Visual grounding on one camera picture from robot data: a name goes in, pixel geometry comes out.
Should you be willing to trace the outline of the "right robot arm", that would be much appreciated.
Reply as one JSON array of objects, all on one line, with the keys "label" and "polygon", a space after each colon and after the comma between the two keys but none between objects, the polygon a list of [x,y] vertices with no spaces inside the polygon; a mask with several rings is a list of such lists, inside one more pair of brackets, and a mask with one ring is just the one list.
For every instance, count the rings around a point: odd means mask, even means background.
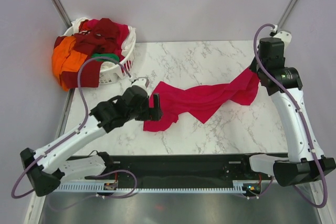
[{"label": "right robot arm", "polygon": [[254,60],[250,66],[276,106],[285,132],[288,156],[254,154],[240,166],[248,179],[259,172],[275,177],[280,186],[315,182],[335,170],[335,160],[325,157],[310,124],[304,126],[300,117],[307,117],[302,82],[298,70],[285,67],[284,52],[291,42],[291,34],[280,31],[259,41],[262,66]]}]

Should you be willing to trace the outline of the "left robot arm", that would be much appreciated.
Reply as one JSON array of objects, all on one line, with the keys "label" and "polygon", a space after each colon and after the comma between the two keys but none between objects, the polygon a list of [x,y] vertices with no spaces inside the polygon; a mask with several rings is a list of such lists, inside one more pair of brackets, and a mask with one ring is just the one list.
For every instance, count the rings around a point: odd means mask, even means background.
[{"label": "left robot arm", "polygon": [[28,177],[32,191],[38,197],[56,190],[61,183],[77,178],[111,178],[115,165],[108,154],[96,154],[82,159],[70,157],[90,142],[123,127],[131,120],[159,121],[163,115],[160,96],[148,96],[146,87],[132,85],[123,95],[99,102],[88,111],[82,123],[50,144],[21,151],[23,174]]}]

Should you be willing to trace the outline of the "magenta t shirt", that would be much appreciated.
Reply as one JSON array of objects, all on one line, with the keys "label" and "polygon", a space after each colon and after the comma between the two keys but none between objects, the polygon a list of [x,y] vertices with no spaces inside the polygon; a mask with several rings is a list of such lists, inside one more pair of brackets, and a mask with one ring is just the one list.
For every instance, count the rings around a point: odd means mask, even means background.
[{"label": "magenta t shirt", "polygon": [[186,90],[161,81],[152,94],[160,96],[163,116],[159,121],[144,122],[143,130],[165,131],[179,120],[180,114],[186,112],[204,124],[227,101],[251,105],[257,96],[258,87],[257,74],[248,68],[230,83],[201,85]]}]

